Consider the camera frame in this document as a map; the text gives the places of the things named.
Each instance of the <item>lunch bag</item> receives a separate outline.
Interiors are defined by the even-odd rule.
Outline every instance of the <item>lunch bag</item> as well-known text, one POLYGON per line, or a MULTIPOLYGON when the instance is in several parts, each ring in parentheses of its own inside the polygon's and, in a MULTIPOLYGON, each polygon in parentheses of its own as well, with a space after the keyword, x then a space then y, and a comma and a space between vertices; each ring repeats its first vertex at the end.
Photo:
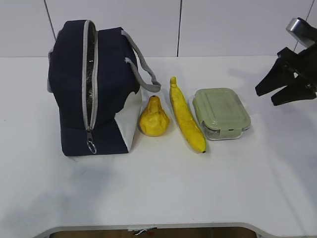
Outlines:
POLYGON ((96 31, 92 21, 68 21, 49 61, 48 90, 59 108, 63 153, 128 153, 142 105, 140 86, 160 90, 131 37, 121 27, 96 31), (141 78, 134 51, 152 84, 141 78))

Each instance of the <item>banana tip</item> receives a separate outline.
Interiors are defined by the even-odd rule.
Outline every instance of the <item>banana tip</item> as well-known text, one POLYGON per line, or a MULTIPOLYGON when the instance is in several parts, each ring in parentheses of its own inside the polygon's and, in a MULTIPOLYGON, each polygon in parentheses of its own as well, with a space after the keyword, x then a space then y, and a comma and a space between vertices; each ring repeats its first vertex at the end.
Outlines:
POLYGON ((171 86, 176 87, 177 86, 176 77, 175 76, 171 77, 169 83, 171 86))

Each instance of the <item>bag handle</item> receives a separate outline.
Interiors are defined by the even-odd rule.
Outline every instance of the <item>bag handle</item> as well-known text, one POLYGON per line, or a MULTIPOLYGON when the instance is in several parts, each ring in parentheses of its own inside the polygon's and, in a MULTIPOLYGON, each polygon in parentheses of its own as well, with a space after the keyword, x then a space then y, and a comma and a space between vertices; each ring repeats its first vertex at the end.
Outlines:
POLYGON ((121 35, 125 36, 128 40, 128 42, 130 43, 132 49, 137 53, 139 60, 140 60, 140 64, 142 69, 144 69, 146 72, 149 73, 149 75, 151 76, 151 81, 152 84, 147 84, 146 82, 144 82, 143 78, 140 76, 140 73, 138 71, 138 68, 136 67, 136 65, 131 61, 131 59, 129 58, 125 58, 125 62, 129 63, 132 69, 132 72, 136 78, 136 80, 138 81, 138 83, 146 90, 152 92, 152 93, 157 93, 160 91, 160 87, 161 84, 157 81, 157 78, 155 76, 155 74, 153 73, 153 71, 150 69, 150 67, 148 66, 148 64, 146 63, 140 49, 138 48, 138 46, 134 43, 134 41, 132 40, 131 36, 124 30, 121 31, 121 35))

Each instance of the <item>white wall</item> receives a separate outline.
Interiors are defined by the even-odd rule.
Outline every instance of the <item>white wall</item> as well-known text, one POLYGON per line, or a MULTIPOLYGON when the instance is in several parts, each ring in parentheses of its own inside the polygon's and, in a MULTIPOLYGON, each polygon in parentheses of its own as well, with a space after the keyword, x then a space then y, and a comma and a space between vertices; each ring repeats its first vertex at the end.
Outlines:
POLYGON ((180 0, 47 0, 55 33, 67 20, 122 26, 145 56, 176 56, 180 0))
POLYGON ((275 55, 296 41, 285 30, 313 0, 183 0, 180 56, 275 55))
POLYGON ((47 56, 54 38, 43 0, 0 0, 0 57, 47 56))
MULTIPOLYGON (((176 56, 180 0, 47 0, 53 28, 91 19, 122 26, 145 56, 176 56)), ((179 56, 276 55, 296 41, 285 30, 313 0, 183 0, 179 56)), ((308 22, 317 27, 317 1, 308 22)), ((47 56, 53 33, 44 0, 0 0, 0 57, 47 56)))

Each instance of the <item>zipper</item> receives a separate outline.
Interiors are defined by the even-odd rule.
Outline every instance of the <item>zipper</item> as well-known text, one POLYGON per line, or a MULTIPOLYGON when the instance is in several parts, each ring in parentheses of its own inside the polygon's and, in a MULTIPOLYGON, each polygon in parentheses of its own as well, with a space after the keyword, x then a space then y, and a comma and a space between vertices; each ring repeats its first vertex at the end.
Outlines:
POLYGON ((97 153, 93 139, 93 129, 98 109, 98 31, 93 22, 86 21, 83 36, 83 71, 82 71, 82 108, 87 146, 97 153))

